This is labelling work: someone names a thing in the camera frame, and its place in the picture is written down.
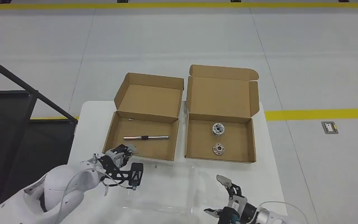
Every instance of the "open cardboard box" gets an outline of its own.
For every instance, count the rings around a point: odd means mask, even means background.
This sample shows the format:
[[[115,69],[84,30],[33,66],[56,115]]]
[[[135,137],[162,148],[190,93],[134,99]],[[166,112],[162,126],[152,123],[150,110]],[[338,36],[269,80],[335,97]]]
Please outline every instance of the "open cardboard box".
[[[133,144],[139,149],[137,156],[173,161],[183,87],[182,78],[128,73],[114,99],[117,110],[103,153],[120,144]],[[132,136],[169,136],[169,139],[123,140]]]
[[[256,162],[251,119],[260,109],[256,80],[258,74],[252,69],[190,67],[186,157]],[[212,134],[215,123],[225,126],[218,137]],[[224,154],[213,152],[217,143],[225,147]]]

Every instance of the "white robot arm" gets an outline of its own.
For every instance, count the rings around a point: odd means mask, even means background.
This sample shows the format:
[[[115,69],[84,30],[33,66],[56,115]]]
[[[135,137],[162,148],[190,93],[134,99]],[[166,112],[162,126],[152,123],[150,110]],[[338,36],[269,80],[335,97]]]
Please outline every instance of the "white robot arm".
[[[120,181],[107,186],[128,181],[130,187],[127,188],[135,190],[142,179],[143,164],[132,163],[129,171],[120,170],[135,151],[133,146],[120,145],[100,158],[93,155],[79,166],[53,168],[0,205],[2,221],[9,224],[60,223],[82,202],[84,192],[95,188],[105,178]]]
[[[265,208],[256,208],[248,203],[247,198],[241,193],[240,186],[233,184],[225,176],[217,175],[216,179],[229,193],[229,203],[223,209],[207,208],[204,212],[218,218],[218,224],[274,224],[276,220],[282,224],[300,224],[289,216],[282,216]]]

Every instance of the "clear tray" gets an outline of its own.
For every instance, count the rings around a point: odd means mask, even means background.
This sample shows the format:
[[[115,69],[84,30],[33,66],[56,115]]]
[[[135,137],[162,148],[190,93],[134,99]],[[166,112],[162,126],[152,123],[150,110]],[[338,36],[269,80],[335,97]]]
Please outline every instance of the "clear tray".
[[[118,206],[184,216],[192,214],[194,165],[132,157],[126,167],[132,162],[143,163],[142,182],[136,191],[121,189]]]

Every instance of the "table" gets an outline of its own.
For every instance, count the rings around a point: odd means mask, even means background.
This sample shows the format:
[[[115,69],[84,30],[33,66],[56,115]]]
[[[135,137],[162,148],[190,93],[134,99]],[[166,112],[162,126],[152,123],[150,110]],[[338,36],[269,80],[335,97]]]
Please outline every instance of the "table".
[[[223,208],[228,203],[228,195],[222,185],[216,181],[216,175],[224,175],[242,188],[242,193],[254,206],[268,200],[284,201],[279,175],[272,151],[271,140],[262,104],[260,111],[253,117],[257,162],[241,164],[235,162],[195,160],[184,158],[186,109],[182,102],[180,125],[177,137],[175,162],[186,162],[195,165],[200,175],[197,176],[194,207],[190,220],[172,218],[160,219],[159,215],[149,211],[122,212],[116,206],[117,190],[110,189],[108,196],[103,197],[104,186],[85,192],[83,202],[63,223],[217,223],[217,219],[206,214],[204,208]],[[102,151],[113,112],[116,110],[113,101],[88,101],[82,106],[79,116],[69,164],[76,165],[89,159],[93,153]],[[283,204],[272,204],[268,207],[276,213],[287,214]]]

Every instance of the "cable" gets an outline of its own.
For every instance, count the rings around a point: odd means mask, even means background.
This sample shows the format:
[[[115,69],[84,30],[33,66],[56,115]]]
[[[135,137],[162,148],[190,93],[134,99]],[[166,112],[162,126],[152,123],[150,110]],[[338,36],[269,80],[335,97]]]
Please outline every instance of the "cable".
[[[56,219],[54,220],[54,224],[56,224],[56,223],[59,224],[59,223],[60,223],[60,222],[58,222],[58,218],[60,217],[60,214],[61,214],[63,199],[64,199],[64,197],[66,196],[66,191],[68,190],[68,186],[69,186],[69,184],[71,183],[71,181],[72,181],[76,176],[78,176],[79,174],[82,174],[83,172],[86,172],[86,171],[88,171],[88,170],[93,170],[93,169],[94,169],[94,168],[92,167],[92,168],[87,168],[87,169],[85,169],[85,170],[82,170],[81,172],[79,172],[78,174],[74,175],[74,176],[70,179],[70,181],[68,182],[68,184],[67,184],[67,186],[66,186],[66,188],[65,188],[65,191],[63,192],[62,199],[61,199],[61,204],[60,204],[60,210],[59,210],[59,212],[58,212],[58,214],[57,214]]]
[[[266,204],[266,203],[288,204],[288,205],[290,205],[290,206],[296,208],[297,210],[299,210],[300,213],[303,214],[303,216],[304,216],[304,218],[305,218],[305,220],[306,220],[306,223],[309,224],[309,223],[308,223],[307,216],[305,215],[305,213],[304,213],[301,209],[299,209],[297,206],[294,206],[293,204],[290,204],[290,203],[287,203],[287,202],[278,202],[278,201],[275,201],[275,200],[268,200],[267,202],[262,202],[262,203],[257,207],[256,213],[260,212],[260,209],[262,208],[262,205],[263,205],[263,204]]]
[[[116,185],[118,185],[118,186],[120,186],[120,187],[122,187],[122,188],[128,189],[127,187],[122,186],[122,185],[120,185],[119,183],[117,183],[110,175],[106,174],[106,173],[103,172],[102,170],[96,169],[95,167],[87,168],[87,169],[85,169],[85,170],[82,170],[82,171],[79,172],[78,174],[74,175],[74,176],[70,179],[70,181],[68,182],[68,184],[67,184],[67,186],[66,186],[66,188],[65,188],[65,191],[63,192],[62,199],[61,199],[61,203],[60,203],[60,210],[59,210],[59,212],[58,212],[58,214],[57,214],[56,219],[54,220],[54,224],[56,224],[56,223],[59,224],[58,219],[59,219],[59,216],[60,216],[60,214],[61,214],[63,199],[64,199],[64,197],[66,196],[66,191],[68,190],[69,184],[71,183],[71,181],[72,181],[75,177],[77,177],[78,175],[80,175],[80,174],[82,174],[82,173],[84,173],[84,172],[86,172],[86,171],[88,171],[88,170],[96,170],[97,172],[99,172],[99,173],[104,174],[105,176],[107,176],[109,179],[111,179],[113,182],[115,182]]]

